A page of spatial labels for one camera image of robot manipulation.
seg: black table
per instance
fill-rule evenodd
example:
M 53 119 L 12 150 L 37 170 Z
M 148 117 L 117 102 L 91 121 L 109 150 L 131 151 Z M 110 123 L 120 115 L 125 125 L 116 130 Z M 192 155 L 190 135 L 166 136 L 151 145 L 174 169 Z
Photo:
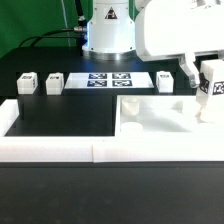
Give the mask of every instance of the black table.
M 50 113 L 57 111 L 55 116 L 58 117 L 66 112 L 62 108 L 68 108 L 71 102 L 74 105 L 83 102 L 82 112 L 88 111 L 89 107 L 94 110 L 94 101 L 100 100 L 100 108 L 104 111 L 106 105 L 108 116 L 100 124 L 92 123 L 90 128 L 92 133 L 96 128 L 94 124 L 99 125 L 101 128 L 96 131 L 99 135 L 102 130 L 108 135 L 113 134 L 115 92 L 81 91 L 56 97 L 46 96 L 44 88 L 40 88 L 34 96 L 18 96 L 18 76 L 23 72 L 38 72 L 40 86 L 44 87 L 50 72 L 64 72 L 66 75 L 69 72 L 147 71 L 155 82 L 155 72 L 165 70 L 171 71 L 175 77 L 174 94 L 194 94 L 176 60 L 143 63 L 139 59 L 131 59 L 108 63 L 84 59 L 75 48 L 19 48 L 0 60 L 0 70 L 1 102 L 17 98 L 22 112 L 21 121 L 32 122 L 34 110 L 40 112 L 40 121 L 41 116 L 46 115 L 44 110 Z M 143 90 L 134 94 L 158 92 Z M 71 114 L 81 116 L 75 107 L 70 108 L 66 112 L 67 117 Z M 50 125 L 50 130 L 45 129 L 44 134 L 55 131 L 54 119 L 51 119 L 48 114 L 47 120 L 53 126 Z M 82 119 L 73 122 L 80 127 L 85 125 Z M 43 134 L 43 122 L 36 129 L 30 129 L 25 123 L 20 127 L 20 124 L 17 123 L 8 134 Z M 70 130 L 69 124 L 67 126 L 67 129 L 54 134 L 63 135 Z M 73 134 L 83 135 L 84 132 L 76 129 Z M 223 162 L 1 163 L 0 223 L 223 224 L 223 176 Z
M 0 69 L 2 101 L 17 98 L 20 106 L 20 117 L 7 136 L 113 136 L 117 95 L 158 94 L 155 78 L 161 70 L 174 76 L 174 95 L 195 93 L 177 60 L 101 61 L 80 56 L 76 48 L 33 47 L 11 51 L 0 60 Z M 16 80 L 32 71 L 38 74 L 37 90 L 32 96 L 18 96 Z M 62 96 L 47 96 L 45 81 L 52 72 L 64 73 L 65 82 L 70 72 L 149 72 L 155 88 L 64 89 Z

